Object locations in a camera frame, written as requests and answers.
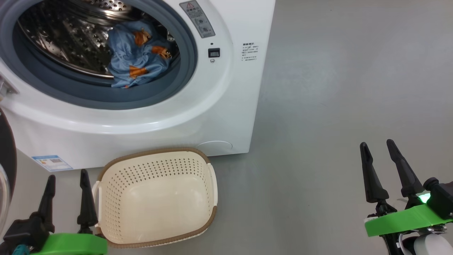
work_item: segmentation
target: floor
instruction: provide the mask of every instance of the floor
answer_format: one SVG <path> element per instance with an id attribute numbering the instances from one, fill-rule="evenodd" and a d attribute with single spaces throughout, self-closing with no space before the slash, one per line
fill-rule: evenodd
<path id="1" fill-rule="evenodd" d="M 390 204 L 401 186 L 388 138 L 422 183 L 453 180 L 452 13 L 449 0 L 277 0 L 251 150 L 212 158 L 214 223 L 188 241 L 109 253 L 386 254 L 363 226 L 374 205 L 359 144 Z M 38 208 L 47 175 L 19 153 L 9 223 Z M 75 232 L 79 172 L 56 176 L 56 230 Z"/>

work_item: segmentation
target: beige plastic basket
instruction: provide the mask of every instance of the beige plastic basket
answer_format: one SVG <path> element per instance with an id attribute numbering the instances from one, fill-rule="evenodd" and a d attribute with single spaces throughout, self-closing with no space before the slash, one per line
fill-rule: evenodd
<path id="1" fill-rule="evenodd" d="M 217 211 L 209 159 L 194 148 L 162 149 L 108 163 L 93 187 L 96 225 L 110 246 L 164 245 L 201 235 Z"/>

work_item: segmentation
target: laundry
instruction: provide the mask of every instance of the laundry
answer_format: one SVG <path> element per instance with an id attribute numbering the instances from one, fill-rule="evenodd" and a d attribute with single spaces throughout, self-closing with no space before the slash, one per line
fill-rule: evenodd
<path id="1" fill-rule="evenodd" d="M 170 64 L 169 43 L 146 21 L 117 24 L 108 32 L 112 54 L 108 65 L 113 88 L 129 88 L 152 81 Z"/>

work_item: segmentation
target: basket rim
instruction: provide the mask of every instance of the basket rim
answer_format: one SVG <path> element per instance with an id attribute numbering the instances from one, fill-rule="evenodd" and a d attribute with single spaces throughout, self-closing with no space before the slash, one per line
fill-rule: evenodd
<path id="1" fill-rule="evenodd" d="M 102 169 L 102 171 L 99 174 L 97 180 L 102 182 L 102 178 L 103 178 L 105 172 L 107 172 L 107 170 L 111 166 L 115 165 L 116 163 L 119 163 L 119 162 L 125 161 L 125 160 L 129 160 L 129 159 L 132 159 L 132 158 L 136 158 L 136 157 L 142 157 L 142 156 L 148 156 L 148 155 L 154 155 L 154 154 L 161 154 L 161 153 L 167 153 L 167 152 L 194 152 L 194 153 L 200 155 L 205 160 L 206 164 L 210 164 L 211 163 L 209 161 L 209 158 L 203 152 L 201 152 L 200 150 L 195 149 L 195 148 L 180 147 L 180 148 L 156 149 L 156 150 L 150 150 L 150 151 L 130 154 L 130 155 L 119 157 L 119 158 L 116 158 L 116 159 L 110 161 Z M 117 244 L 117 243 L 114 243 L 114 242 L 108 240 L 107 238 L 105 238 L 105 236 L 102 233 L 101 227 L 99 227 L 99 226 L 96 227 L 96 230 L 98 232 L 98 235 L 103 236 L 107 240 L 108 245 L 110 247 L 112 247 L 112 248 L 126 249 L 126 248 L 150 247 L 150 246 L 164 245 L 164 244 L 167 244 L 167 243 L 181 241 L 181 240 L 184 240 L 184 239 L 195 237 L 195 236 L 203 233 L 212 224 L 212 222 L 214 221 L 216 213 L 217 213 L 217 205 L 212 207 L 211 217 L 209 217 L 208 221 L 201 228 L 199 228 L 197 230 L 191 231 L 191 232 L 186 233 L 186 234 L 174 236 L 174 237 L 169 237 L 169 238 L 160 239 L 160 240 L 156 240 L 156 241 L 150 241 L 150 242 L 143 242 L 143 243 Z"/>

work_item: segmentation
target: washing machine opening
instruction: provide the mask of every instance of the washing machine opening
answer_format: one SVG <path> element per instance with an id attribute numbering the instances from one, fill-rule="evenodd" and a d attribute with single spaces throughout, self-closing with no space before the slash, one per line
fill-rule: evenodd
<path id="1" fill-rule="evenodd" d="M 4 12 L 0 20 L 0 57 L 25 82 L 56 99 L 99 109 L 146 107 L 176 94 L 195 70 L 197 48 L 193 35 L 162 0 L 16 2 L 24 5 L 0 9 L 0 16 Z M 9 22 L 7 16 L 15 17 L 15 22 Z M 152 24 L 170 45 L 172 59 L 169 68 L 149 83 L 112 88 L 107 32 L 116 24 L 134 20 Z"/>

